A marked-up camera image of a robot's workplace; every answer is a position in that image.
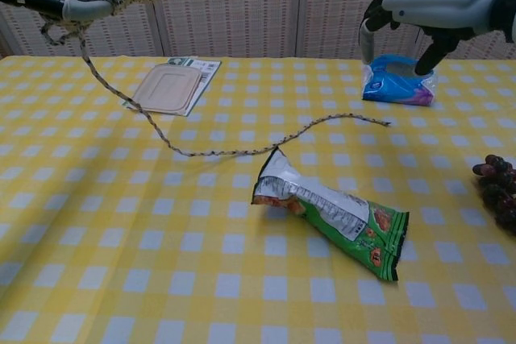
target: blue package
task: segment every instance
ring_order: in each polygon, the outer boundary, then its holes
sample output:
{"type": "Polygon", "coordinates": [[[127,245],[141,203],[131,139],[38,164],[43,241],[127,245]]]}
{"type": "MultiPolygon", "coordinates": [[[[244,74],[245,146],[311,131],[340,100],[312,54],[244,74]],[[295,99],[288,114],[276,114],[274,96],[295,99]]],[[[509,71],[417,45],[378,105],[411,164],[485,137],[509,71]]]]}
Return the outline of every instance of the blue package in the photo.
{"type": "Polygon", "coordinates": [[[364,67],[364,92],[368,101],[430,106],[435,98],[435,71],[426,76],[414,74],[416,60],[384,55],[364,67]]]}

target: table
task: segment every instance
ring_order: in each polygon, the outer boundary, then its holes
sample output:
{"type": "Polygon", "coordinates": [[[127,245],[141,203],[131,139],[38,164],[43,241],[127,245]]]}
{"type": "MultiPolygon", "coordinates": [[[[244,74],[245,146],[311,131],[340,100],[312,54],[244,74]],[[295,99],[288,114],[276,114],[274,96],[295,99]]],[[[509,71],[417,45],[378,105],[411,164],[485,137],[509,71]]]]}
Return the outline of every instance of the table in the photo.
{"type": "MultiPolygon", "coordinates": [[[[249,205],[268,155],[186,159],[78,58],[0,61],[0,342],[515,343],[516,241],[471,167],[516,165],[516,62],[447,60],[431,108],[364,102],[353,60],[222,58],[190,150],[281,147],[322,184],[410,211],[382,283],[279,209],[249,205]]],[[[165,58],[96,58],[132,93],[165,58]]]]}

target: woven room divider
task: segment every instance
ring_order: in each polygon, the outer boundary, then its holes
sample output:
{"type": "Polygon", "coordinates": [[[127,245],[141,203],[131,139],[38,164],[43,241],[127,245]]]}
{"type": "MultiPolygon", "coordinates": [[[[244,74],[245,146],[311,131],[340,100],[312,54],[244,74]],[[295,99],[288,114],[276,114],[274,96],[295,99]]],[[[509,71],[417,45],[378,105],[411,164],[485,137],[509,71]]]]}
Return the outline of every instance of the woven room divider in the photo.
{"type": "MultiPolygon", "coordinates": [[[[242,56],[358,59],[358,29],[372,0],[158,0],[133,4],[88,31],[94,56],[242,56]]],[[[77,43],[50,47],[37,13],[0,4],[0,56],[78,56],[77,43]]],[[[53,35],[62,31],[56,29],[53,35]]],[[[377,52],[420,56],[430,43],[415,27],[388,28],[377,52]]],[[[451,58],[514,57],[502,34],[461,43],[451,58]]]]}

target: crumpled snack bag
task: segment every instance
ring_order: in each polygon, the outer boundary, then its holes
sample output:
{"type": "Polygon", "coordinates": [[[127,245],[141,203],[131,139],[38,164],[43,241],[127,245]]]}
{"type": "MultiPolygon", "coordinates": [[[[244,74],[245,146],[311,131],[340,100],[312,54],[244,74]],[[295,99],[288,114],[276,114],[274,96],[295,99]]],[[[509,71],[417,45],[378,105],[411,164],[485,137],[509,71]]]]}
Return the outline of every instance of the crumpled snack bag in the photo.
{"type": "Polygon", "coordinates": [[[408,212],[315,184],[296,171],[279,148],[260,171],[252,204],[284,207],[305,218],[378,278],[397,281],[396,266],[406,236],[408,212]]]}

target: grapes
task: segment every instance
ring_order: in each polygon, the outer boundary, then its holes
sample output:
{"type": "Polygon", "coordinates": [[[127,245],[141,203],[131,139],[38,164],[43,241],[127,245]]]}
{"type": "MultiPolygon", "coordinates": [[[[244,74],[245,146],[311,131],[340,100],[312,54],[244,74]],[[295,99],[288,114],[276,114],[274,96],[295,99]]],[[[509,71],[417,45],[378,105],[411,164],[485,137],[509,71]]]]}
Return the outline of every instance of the grapes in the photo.
{"type": "Polygon", "coordinates": [[[481,165],[480,170],[482,176],[493,176],[497,173],[496,168],[489,164],[481,165]]]}
{"type": "Polygon", "coordinates": [[[498,225],[516,233],[516,170],[497,155],[487,155],[485,164],[472,168],[485,206],[498,225]]]}
{"type": "Polygon", "coordinates": [[[492,163],[493,163],[493,161],[495,161],[496,159],[498,159],[498,156],[496,156],[496,155],[487,155],[487,156],[485,157],[485,162],[486,162],[487,164],[492,164],[492,163]]]}

